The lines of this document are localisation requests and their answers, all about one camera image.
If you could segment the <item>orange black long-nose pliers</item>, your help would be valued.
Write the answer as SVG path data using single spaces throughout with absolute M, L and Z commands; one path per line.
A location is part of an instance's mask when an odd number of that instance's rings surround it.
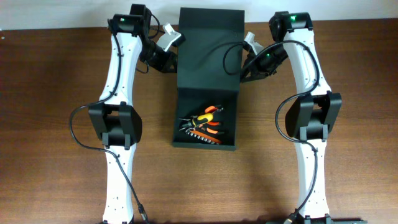
M 179 130 L 180 131 L 188 130 L 188 128 L 187 129 L 181 128 L 182 124 L 183 124 L 183 120 L 182 120 L 182 123 L 180 124 Z M 219 126 L 210 126 L 210 125 L 208 125 L 206 123 L 206 124 L 201 124 L 201 125 L 199 125 L 199 126 L 197 126 L 195 128 L 189 128 L 189 129 L 196 130 L 196 131 L 201 131 L 201 132 L 203 132 L 205 134 L 214 134 L 214 135 L 223 134 L 223 132 L 221 130 L 219 130 L 218 127 Z

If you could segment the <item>orange socket rail with sockets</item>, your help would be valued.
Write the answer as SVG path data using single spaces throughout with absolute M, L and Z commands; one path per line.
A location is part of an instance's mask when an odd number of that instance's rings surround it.
M 192 129 L 188 129 L 185 131 L 185 134 L 197 138 L 203 142 L 207 142 L 208 144 L 216 144 L 216 145 L 220 145 L 222 144 L 222 141 L 216 138 L 213 138 L 207 134 L 201 133 L 199 131 L 196 130 L 192 130 Z

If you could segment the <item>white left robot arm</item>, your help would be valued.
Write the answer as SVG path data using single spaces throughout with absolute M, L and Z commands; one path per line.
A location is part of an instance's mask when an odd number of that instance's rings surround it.
M 132 89 L 138 62 L 162 73 L 177 71 L 177 55 L 170 47 L 183 39 L 170 25 L 158 42 L 150 32 L 153 13 L 143 4 L 132 4 L 129 14 L 109 20 L 111 59 L 99 101 L 88 114 L 101 151 L 106 154 L 107 188 L 103 223 L 133 223 L 136 203 L 142 218 L 147 215 L 132 187 L 134 153 L 142 136 L 142 119 L 133 107 Z

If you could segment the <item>red handled side cutters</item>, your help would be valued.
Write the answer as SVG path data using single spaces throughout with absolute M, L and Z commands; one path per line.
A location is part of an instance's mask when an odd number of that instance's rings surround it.
M 216 117 L 218 117 L 223 110 L 224 108 L 221 105 L 207 107 L 205 109 L 205 114 L 210 113 L 213 115 L 213 118 L 209 122 L 207 122 L 207 124 L 210 126 L 221 126 L 222 122 L 218 121 Z

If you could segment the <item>yellow black stubby screwdriver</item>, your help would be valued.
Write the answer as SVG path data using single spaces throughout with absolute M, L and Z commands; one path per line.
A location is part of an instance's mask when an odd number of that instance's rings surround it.
M 189 129 L 189 128 L 195 128 L 201 124 L 206 124 L 210 121 L 213 120 L 213 114 L 212 113 L 205 113 L 199 116 L 192 116 L 191 118 L 181 118 L 183 120 L 183 124 L 181 125 L 181 128 L 183 129 Z

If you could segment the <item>black box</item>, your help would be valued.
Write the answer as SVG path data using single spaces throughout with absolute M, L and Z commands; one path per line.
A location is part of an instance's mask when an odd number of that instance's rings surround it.
M 236 150 L 237 104 L 244 40 L 243 10 L 183 7 L 178 30 L 177 109 L 172 145 L 221 151 Z M 211 144 L 181 129 L 185 118 L 222 107 L 215 115 L 221 142 Z

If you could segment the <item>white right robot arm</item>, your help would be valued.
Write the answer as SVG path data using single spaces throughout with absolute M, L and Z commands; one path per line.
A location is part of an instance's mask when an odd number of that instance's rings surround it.
M 275 74 L 286 59 L 292 66 L 297 92 L 275 112 L 278 121 L 282 108 L 292 103 L 285 114 L 285 128 L 276 124 L 279 134 L 294 144 L 298 161 L 298 203 L 285 223 L 331 223 L 324 155 L 342 97 L 332 92 L 322 74 L 309 13 L 276 12 L 269 28 L 274 43 L 268 47 L 255 43 L 253 33 L 247 34 L 244 48 L 248 55 L 239 74 L 241 82 L 251 82 Z

